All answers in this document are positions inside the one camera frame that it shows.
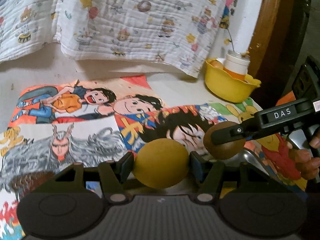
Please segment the white jar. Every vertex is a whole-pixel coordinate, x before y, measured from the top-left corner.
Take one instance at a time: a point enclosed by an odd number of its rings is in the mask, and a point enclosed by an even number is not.
[[[248,55],[243,57],[240,53],[228,50],[223,70],[233,78],[244,81],[244,77],[248,73],[249,64],[250,57]]]

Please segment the round pad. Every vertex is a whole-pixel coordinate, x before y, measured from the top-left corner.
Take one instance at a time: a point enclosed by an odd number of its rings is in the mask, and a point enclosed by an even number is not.
[[[211,134],[216,130],[220,130],[223,128],[227,128],[233,125],[236,125],[235,122],[225,121],[217,123],[216,125],[209,128],[209,130],[205,133],[203,138],[203,144],[207,151],[216,159],[216,160],[226,160],[237,153],[239,153],[246,142],[245,139],[224,143],[221,145],[214,145],[211,141]]]
[[[78,235],[102,215],[102,200],[93,192],[30,193],[17,208],[28,235],[40,238]]]
[[[271,238],[297,232],[307,216],[294,193],[229,193],[221,200],[220,211],[239,231]]]
[[[133,174],[151,188],[167,188],[182,181],[188,173],[189,154],[172,139],[157,139],[141,148],[134,162]]]

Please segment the yellow ball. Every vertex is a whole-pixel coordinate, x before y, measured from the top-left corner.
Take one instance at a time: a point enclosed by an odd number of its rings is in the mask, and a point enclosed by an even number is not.
[[[172,139],[157,139],[141,148],[134,162],[133,174],[151,188],[167,188],[182,181],[189,170],[186,148]]]

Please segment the black hair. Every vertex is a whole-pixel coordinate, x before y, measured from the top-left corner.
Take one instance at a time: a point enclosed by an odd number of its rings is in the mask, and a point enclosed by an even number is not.
[[[109,98],[109,101],[104,103],[104,105],[106,105],[106,106],[108,106],[109,103],[113,103],[117,99],[115,93],[113,91],[109,90],[109,89],[105,89],[105,88],[94,88],[94,89],[91,89],[91,91],[94,91],[94,90],[101,91],[102,94],[104,94],[105,97]]]
[[[143,132],[138,132],[144,142],[167,138],[168,131],[170,131],[170,138],[173,139],[173,132],[177,127],[180,127],[182,131],[182,126],[189,129],[191,129],[192,126],[198,130],[198,125],[204,132],[207,132],[207,130],[214,125],[213,123],[210,124],[207,119],[202,120],[199,114],[194,115],[191,111],[185,113],[182,109],[179,112],[169,114],[166,117],[164,117],[163,113],[160,112],[158,120],[159,122],[155,122],[155,128],[149,129],[143,126]]]
[[[160,110],[162,108],[159,98],[139,94],[135,95],[134,98],[138,98],[140,101],[152,105],[156,110]]]

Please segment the red cartoon character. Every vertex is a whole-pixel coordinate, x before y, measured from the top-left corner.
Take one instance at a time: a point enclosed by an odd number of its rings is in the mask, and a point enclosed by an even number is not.
[[[261,146],[262,151],[266,157],[272,161],[276,170],[283,177],[291,180],[298,180],[301,178],[300,172],[295,167],[295,162],[289,158],[289,148],[286,141],[281,137],[280,134],[276,134],[280,143],[278,152],[270,151],[264,146]]]

